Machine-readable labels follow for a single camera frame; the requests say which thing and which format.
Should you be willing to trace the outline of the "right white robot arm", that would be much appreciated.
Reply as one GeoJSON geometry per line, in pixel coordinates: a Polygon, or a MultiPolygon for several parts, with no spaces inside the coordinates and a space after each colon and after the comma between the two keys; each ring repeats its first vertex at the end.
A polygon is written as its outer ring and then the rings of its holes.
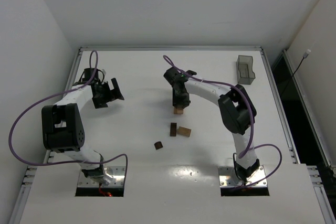
{"type": "Polygon", "coordinates": [[[176,112],[183,111],[191,103],[190,95],[197,95],[219,107],[224,126],[232,133],[236,148],[234,161],[237,177],[246,182],[260,165],[254,151],[251,126],[256,109],[246,90],[240,84],[229,91],[218,84],[197,81],[194,71],[187,74],[169,68],[163,77],[172,87],[172,104],[176,112]]]}

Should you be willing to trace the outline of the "medium brown wood block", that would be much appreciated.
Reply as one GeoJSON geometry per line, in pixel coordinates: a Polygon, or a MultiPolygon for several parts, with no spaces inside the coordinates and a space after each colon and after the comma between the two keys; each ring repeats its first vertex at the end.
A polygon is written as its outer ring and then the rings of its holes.
{"type": "Polygon", "coordinates": [[[185,137],[191,136],[191,129],[179,126],[177,129],[177,134],[185,137]]]}

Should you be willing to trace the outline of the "dark transparent plastic bin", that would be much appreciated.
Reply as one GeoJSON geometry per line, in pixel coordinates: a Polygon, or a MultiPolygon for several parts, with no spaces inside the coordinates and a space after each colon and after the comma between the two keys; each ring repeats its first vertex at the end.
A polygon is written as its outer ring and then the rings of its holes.
{"type": "Polygon", "coordinates": [[[239,55],[236,61],[238,84],[251,85],[256,76],[253,71],[253,57],[239,55]]]}

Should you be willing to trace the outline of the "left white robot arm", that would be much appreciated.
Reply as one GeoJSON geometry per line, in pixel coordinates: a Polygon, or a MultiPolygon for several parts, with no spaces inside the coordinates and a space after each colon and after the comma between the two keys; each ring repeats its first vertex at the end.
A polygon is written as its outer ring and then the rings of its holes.
{"type": "Polygon", "coordinates": [[[110,89],[108,82],[99,78],[99,69],[90,80],[93,71],[94,68],[86,68],[79,81],[71,87],[72,92],[54,105],[42,108],[43,143],[45,149],[78,161],[86,178],[108,185],[113,180],[113,171],[104,166],[103,156],[85,143],[80,111],[88,102],[92,102],[95,109],[101,109],[106,108],[109,102],[123,100],[124,97],[116,78],[111,79],[113,88],[110,89]]]}

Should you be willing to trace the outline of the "dark arch wood block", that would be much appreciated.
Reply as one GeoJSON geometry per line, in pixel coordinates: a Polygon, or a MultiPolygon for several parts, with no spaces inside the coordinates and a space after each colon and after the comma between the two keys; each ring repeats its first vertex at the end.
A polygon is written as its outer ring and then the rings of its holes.
{"type": "Polygon", "coordinates": [[[172,122],[170,124],[170,137],[176,137],[177,136],[177,123],[172,122]]]}

